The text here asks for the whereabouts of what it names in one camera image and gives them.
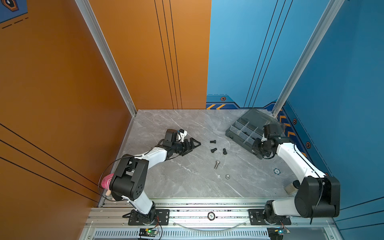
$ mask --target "marble tabletop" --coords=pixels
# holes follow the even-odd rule
[[[258,159],[225,136],[247,110],[139,110],[124,153],[140,154],[157,145],[167,129],[184,129],[201,146],[148,170],[144,191],[150,198],[289,197],[284,187],[295,175],[278,156]],[[228,152],[223,155],[223,148]]]

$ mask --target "orange stripe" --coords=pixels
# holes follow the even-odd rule
[[[207,109],[211,109],[211,107],[215,106],[216,104],[212,104],[211,106],[207,107]]]
[[[281,122],[281,119],[282,119],[282,118],[285,118],[285,119],[286,119],[287,117],[286,117],[286,116],[283,116],[283,115],[281,115],[281,116],[280,116],[280,122]]]
[[[224,107],[224,106],[225,106],[225,104],[221,105],[220,107],[218,107],[218,108],[216,108],[216,109],[220,109],[220,108],[222,108],[222,107]]]

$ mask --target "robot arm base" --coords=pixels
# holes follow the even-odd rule
[[[131,210],[130,214],[127,214],[129,217],[129,225],[150,225],[155,221],[155,203],[152,202],[152,207],[147,214],[142,214],[136,210]]]

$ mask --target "black line stripe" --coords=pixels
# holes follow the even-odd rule
[[[277,19],[277,23],[276,23],[276,26],[275,26],[275,30],[273,31],[273,34],[272,34],[272,37],[271,37],[271,41],[269,42],[269,46],[268,46],[268,49],[267,49],[267,51],[266,51],[266,54],[265,54],[265,58],[264,58],[262,67],[260,68],[259,76],[257,77],[257,81],[256,81],[256,84],[255,84],[255,88],[253,89],[253,92],[252,92],[252,95],[251,95],[251,99],[249,100],[248,107],[250,106],[251,101],[252,101],[253,94],[255,93],[255,90],[256,90],[256,87],[257,87],[257,82],[259,81],[260,74],[261,74],[261,72],[262,72],[262,70],[263,70],[263,66],[264,66],[266,57],[267,57],[267,55],[268,55],[269,48],[270,48],[270,46],[271,46],[271,43],[272,43],[272,40],[273,40],[273,36],[275,35],[277,25],[279,24],[279,20],[280,20],[280,17],[281,17],[281,13],[283,12],[283,9],[284,9],[284,6],[285,6],[285,2],[286,2],[286,0],[284,0],[284,4],[283,4],[283,7],[281,8],[279,18]]]
[[[167,20],[166,20],[166,11],[165,11],[165,9],[164,9],[164,1],[161,0],[161,2],[163,3],[164,21],[165,21],[165,23],[166,23],[166,32],[167,32],[168,50],[169,50],[169,60],[170,60],[170,66],[171,66],[171,69],[172,69],[173,87],[175,88],[176,106],[177,106],[177,109],[179,109],[179,103],[178,103],[178,101],[177,101],[177,94],[176,94],[175,75],[174,75],[174,73],[173,73],[172,56],[170,55],[170,46],[169,46],[169,37],[168,37]]]
[[[262,49],[261,49],[261,51],[260,51],[259,59],[257,60],[257,64],[256,64],[256,67],[255,67],[255,71],[254,71],[254,73],[253,73],[253,77],[252,77],[252,80],[251,80],[251,84],[249,85],[249,89],[248,89],[247,97],[245,98],[244,108],[245,108],[245,104],[247,103],[247,99],[248,99],[249,92],[251,91],[251,86],[252,86],[252,83],[253,83],[253,78],[255,77],[256,69],[257,69],[257,66],[259,65],[259,61],[260,61],[260,57],[261,57],[262,52],[263,52],[263,48],[264,48],[264,44],[265,44],[265,40],[266,40],[266,37],[267,37],[267,35],[268,35],[269,28],[270,28],[270,26],[271,26],[273,16],[275,15],[275,10],[276,10],[276,6],[277,6],[277,2],[278,2],[278,1],[279,1],[279,0],[276,1],[276,5],[275,5],[275,8],[274,8],[273,13],[272,13],[271,21],[269,22],[268,30],[267,30],[267,32],[266,32],[266,34],[265,34],[265,38],[264,38],[264,42],[263,42]]]
[[[284,27],[284,24],[285,24],[285,20],[287,19],[287,16],[288,16],[289,10],[291,10],[291,6],[292,6],[292,3],[293,3],[293,0],[291,1],[291,5],[289,6],[289,9],[288,9],[287,15],[285,16],[285,19],[284,19],[283,25],[282,25],[282,27],[281,27],[281,29],[280,29],[280,33],[279,33],[279,36],[277,37],[277,40],[276,40],[275,46],[273,47],[273,51],[272,51],[272,54],[271,54],[271,58],[269,59],[268,65],[266,66],[266,69],[265,69],[265,72],[264,72],[264,75],[263,75],[262,81],[261,81],[261,83],[260,83],[259,89],[257,90],[257,94],[256,94],[256,97],[255,97],[255,100],[253,101],[253,105],[255,104],[255,101],[256,101],[257,95],[259,94],[260,88],[261,88],[261,86],[262,86],[262,84],[263,84],[263,80],[264,80],[264,77],[265,77],[266,71],[268,70],[268,67],[269,67],[269,63],[271,62],[271,59],[272,59],[273,53],[275,52],[275,48],[276,48],[277,42],[279,41],[279,38],[280,38],[280,34],[281,34],[282,30],[283,30],[283,27]]]
[[[2,22],[0,22],[0,23],[4,23],[4,22],[6,22],[6,21],[9,21],[9,20],[11,20],[11,19],[17,18],[17,17],[19,17],[19,16],[23,16],[24,14],[27,14],[27,13],[28,13],[28,12],[23,13],[23,14],[20,14],[20,15],[18,15],[18,16],[15,16],[15,17],[13,17],[13,18],[7,19],[7,20],[2,21]]]
[[[169,82],[169,75],[168,75],[168,68],[167,68],[167,61],[166,61],[166,54],[165,54],[165,52],[164,52],[163,38],[162,38],[162,36],[161,36],[160,22],[159,22],[159,15],[158,15],[158,13],[157,13],[157,7],[156,7],[156,0],[153,0],[153,2],[155,3],[156,16],[157,16],[157,23],[159,24],[159,32],[160,32],[161,46],[163,47],[164,62],[165,62],[165,64],[166,64],[166,71],[167,71],[167,77],[168,77],[170,99],[172,100],[172,108],[175,109],[175,108],[173,107],[172,91],[171,91],[171,89],[170,89],[170,82]]]
[[[46,165],[46,164],[44,164],[44,163],[40,162],[40,161],[39,161],[39,160],[37,160],[36,158],[33,158],[32,156],[30,156],[30,155],[26,154],[25,152],[23,152],[23,151],[21,151],[21,150],[19,150],[19,149],[15,148],[15,147],[13,147],[12,145],[10,145],[10,144],[8,144],[8,143],[4,142],[3,140],[1,140],[1,139],[0,139],[0,142],[2,142],[2,143],[5,143],[6,145],[10,146],[11,148],[13,148],[13,149],[15,149],[15,150],[17,150],[17,151],[21,152],[22,154],[24,154],[24,155],[26,155],[26,156],[28,156],[28,157],[32,158],[33,160],[37,161],[38,163],[41,163],[41,164],[43,164],[44,166],[48,167],[49,169],[52,169],[52,170],[54,170],[55,172],[57,172],[57,173],[59,173],[59,174],[63,175],[64,177],[66,177],[66,178],[68,178],[68,179],[70,179],[70,180],[74,181],[75,183],[77,183],[77,184],[80,184],[81,186],[85,187],[86,189],[88,189],[88,190],[90,190],[90,191],[92,191],[92,192],[96,193],[97,195],[100,195],[99,193],[97,193],[97,192],[93,191],[92,189],[90,189],[90,188],[87,188],[86,186],[82,185],[81,183],[79,183],[79,182],[77,182],[77,181],[73,180],[72,178],[70,178],[70,177],[68,177],[68,176],[66,176],[66,175],[64,175],[64,174],[62,174],[61,172],[59,172],[59,171],[57,171],[57,170],[53,169],[52,167],[50,167],[50,166],[48,166],[48,165]]]
[[[350,228],[345,228],[345,229],[339,229],[339,231],[342,231],[342,230],[348,230],[348,229],[354,229],[354,228],[360,228],[360,227],[376,226],[376,225],[381,225],[381,224],[384,224],[384,222],[382,222],[382,223],[376,223],[376,224],[370,224],[370,225],[365,225],[365,226],[359,226],[359,227],[350,227]]]
[[[97,186],[96,183],[92,182],[91,180],[89,180],[87,177],[81,175],[79,172],[75,171],[74,169],[70,168],[69,166],[67,166],[66,164],[64,164],[63,162],[59,161],[57,158],[53,157],[51,154],[47,153],[46,151],[42,150],[41,148],[39,148],[38,146],[36,146],[35,144],[31,143],[30,141],[26,140],[25,138],[23,138],[22,136],[20,136],[19,134],[15,133],[14,131],[12,131],[11,129],[7,128],[6,126],[4,126],[3,124],[0,123],[1,126],[3,126],[4,128],[6,128],[8,131],[12,132],[13,134],[15,134],[16,136],[20,137],[21,139],[23,139],[24,141],[26,141],[27,143],[31,144],[32,146],[34,146],[35,148],[39,149],[40,151],[42,151],[43,153],[47,154],[48,156],[50,156],[51,158],[55,159],[56,161],[58,161],[59,163],[61,163],[62,165],[66,166],[67,168],[71,169],[72,171],[74,171],[75,173],[79,174],[80,176],[82,176],[83,178],[87,179],[88,181],[90,181],[91,183],[93,183],[94,185]]]
[[[179,77],[179,65],[177,64],[176,41],[175,41],[175,29],[173,28],[172,7],[171,7],[171,5],[170,5],[170,0],[169,0],[169,9],[170,9],[170,19],[171,19],[171,21],[172,21],[173,43],[174,43],[174,45],[175,45],[176,68],[177,68],[177,80],[179,81],[179,92],[180,92],[180,104],[181,104],[181,109],[183,109],[183,101],[182,101],[182,98],[181,98],[181,87],[180,87],[180,77]]]
[[[362,214],[362,215],[354,216],[354,217],[348,217],[348,218],[344,218],[344,219],[336,220],[335,222],[343,221],[343,220],[347,220],[347,219],[351,219],[351,218],[355,218],[355,217],[362,217],[362,216],[366,216],[366,215],[370,215],[370,214],[376,214],[376,213],[379,213],[379,212],[384,212],[384,210],[377,211],[377,212],[371,212],[371,213],[368,213],[368,214]]]
[[[366,204],[366,203],[368,203],[368,202],[373,202],[373,201],[376,201],[376,200],[379,200],[379,199],[382,199],[382,198],[384,198],[384,197],[379,197],[379,198],[376,198],[376,199],[372,199],[372,200],[369,200],[369,201],[366,201],[366,202],[362,202],[362,203],[359,203],[359,204],[356,204],[356,205],[352,205],[352,206],[349,206],[349,207],[345,207],[345,208],[340,209],[340,210],[348,209],[348,208],[350,208],[350,207],[356,207],[356,206],[358,206],[358,205]]]
[[[7,25],[7,26],[5,26],[5,27],[2,27],[2,29],[3,29],[3,28],[6,28],[6,27],[9,27],[9,26],[12,26],[12,24],[10,24],[10,25]]]
[[[57,182],[54,182],[54,181],[52,181],[52,180],[50,180],[50,179],[48,179],[48,178],[46,178],[46,177],[43,177],[43,176],[41,176],[41,175],[39,175],[39,174],[37,174],[37,173],[35,173],[35,172],[32,172],[31,170],[28,170],[28,169],[26,169],[26,168],[24,168],[24,167],[22,167],[22,166],[20,166],[20,165],[17,165],[16,163],[13,163],[13,162],[11,162],[11,161],[9,161],[9,160],[3,158],[3,157],[0,157],[0,158],[3,159],[4,161],[7,161],[7,162],[9,162],[9,163],[12,163],[12,164],[15,165],[15,166],[18,166],[18,167],[20,167],[20,168],[22,168],[22,169],[24,169],[24,170],[27,170],[27,171],[30,172],[30,173],[33,173],[33,174],[35,174],[35,175],[37,175],[37,176],[39,176],[39,177],[42,177],[42,178],[44,178],[44,179],[46,179],[46,180],[48,180],[48,181],[50,181],[50,182],[53,182],[54,184],[57,184],[57,185],[59,185],[60,187],[64,187],[63,185],[58,184]],[[88,198],[89,200],[92,200],[92,201],[98,203],[98,201],[95,201],[95,200],[93,200],[93,199],[91,199],[91,198],[89,198],[89,197],[87,197],[87,196],[84,196],[83,194],[80,194],[80,193],[78,193],[78,192],[76,192],[76,191],[74,191],[74,190],[72,190],[72,189],[69,189],[69,188],[67,188],[67,187],[64,187],[64,188],[65,188],[65,189],[68,189],[69,191],[72,191],[72,192],[74,192],[74,193],[76,193],[76,194],[79,194],[79,195],[81,195],[81,196],[83,196],[83,197],[86,197],[86,198]]]

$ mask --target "cable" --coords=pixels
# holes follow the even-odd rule
[[[107,171],[107,169],[109,168],[109,166],[112,164],[112,163],[114,163],[114,162],[116,162],[116,161],[118,161],[118,160],[120,160],[120,159],[123,159],[123,158],[126,158],[126,157],[132,157],[132,156],[125,156],[125,157],[121,157],[121,158],[119,158],[119,159],[116,159],[115,161],[113,161],[113,162],[111,162],[108,166],[107,166],[107,168],[103,171],[103,173],[100,175],[100,178],[99,178],[99,183],[97,184],[97,186],[98,186],[98,189],[99,189],[99,193],[100,193],[100,195],[102,196],[102,197],[104,197],[104,195],[101,193],[101,191],[100,191],[100,181],[101,181],[101,178],[102,178],[102,176],[103,176],[103,174],[105,173],[105,171]],[[104,197],[106,200],[108,200],[108,201],[111,201],[111,202],[119,202],[119,201],[121,201],[121,200],[111,200],[111,199],[107,199],[106,197]]]
[[[161,224],[159,223],[160,227],[161,227],[161,235],[160,235],[160,238],[159,240],[161,239],[161,237],[163,236],[163,227],[161,226]]]
[[[109,168],[109,166],[112,164],[112,163],[114,163],[114,162],[116,162],[116,161],[118,161],[118,160],[120,160],[120,159],[123,159],[123,158],[126,158],[126,157],[140,157],[140,156],[125,156],[125,157],[121,157],[121,158],[119,158],[119,159],[116,159],[115,161],[113,161],[113,162],[111,162],[108,166],[107,166],[107,168],[103,171],[103,173],[100,175],[100,178],[99,178],[99,182],[98,182],[98,189],[99,189],[99,193],[100,193],[100,195],[102,196],[102,197],[104,197],[104,195],[101,193],[101,191],[100,191],[100,181],[101,181],[101,178],[102,178],[102,176],[103,176],[103,174],[105,173],[105,171],[107,171],[107,169]],[[111,201],[111,202],[119,202],[119,201],[122,201],[122,200],[111,200],[111,199],[107,199],[106,197],[104,197],[106,200],[108,200],[108,201]]]
[[[179,154],[179,155],[177,155],[176,157],[178,157],[178,156],[180,156],[180,154]],[[176,158],[176,157],[170,158],[170,159],[168,159],[168,160],[174,159],[174,158]]]
[[[264,156],[265,155],[263,154],[263,159],[272,159],[275,156],[275,154],[273,153],[273,156],[272,157],[268,157],[268,158],[265,158]]]
[[[314,210],[313,210],[313,213],[312,213],[312,217],[311,217],[311,221],[310,221],[310,225],[312,224],[312,219],[313,219],[313,216],[314,216],[314,212],[316,211],[317,205],[319,205],[320,199],[323,196],[324,184],[325,184],[325,182],[321,181],[321,192],[320,192],[319,200],[317,201],[316,206],[314,207]]]

